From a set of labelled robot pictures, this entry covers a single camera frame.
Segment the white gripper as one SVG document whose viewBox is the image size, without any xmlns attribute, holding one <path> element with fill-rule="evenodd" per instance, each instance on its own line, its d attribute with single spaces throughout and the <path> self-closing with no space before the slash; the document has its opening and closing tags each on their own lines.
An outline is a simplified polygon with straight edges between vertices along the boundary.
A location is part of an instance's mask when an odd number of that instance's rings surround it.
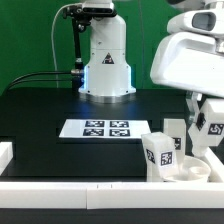
<svg viewBox="0 0 224 224">
<path fill-rule="evenodd" d="M 192 124 L 197 121 L 201 93 L 224 98 L 224 55 L 216 52 L 212 37 L 172 34 L 160 42 L 150 77 L 155 84 L 189 90 L 186 103 Z"/>
</svg>

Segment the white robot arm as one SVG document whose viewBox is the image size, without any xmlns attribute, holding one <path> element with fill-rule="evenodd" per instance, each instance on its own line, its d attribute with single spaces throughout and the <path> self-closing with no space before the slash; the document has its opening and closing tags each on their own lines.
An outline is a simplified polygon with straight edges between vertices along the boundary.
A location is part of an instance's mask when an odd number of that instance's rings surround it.
<svg viewBox="0 0 224 224">
<path fill-rule="evenodd" d="M 166 0 L 169 20 L 150 71 L 155 84 L 224 98 L 224 0 Z M 80 92 L 113 101 L 135 92 L 126 63 L 126 24 L 113 0 L 82 0 L 91 21 L 91 56 Z"/>
</svg>

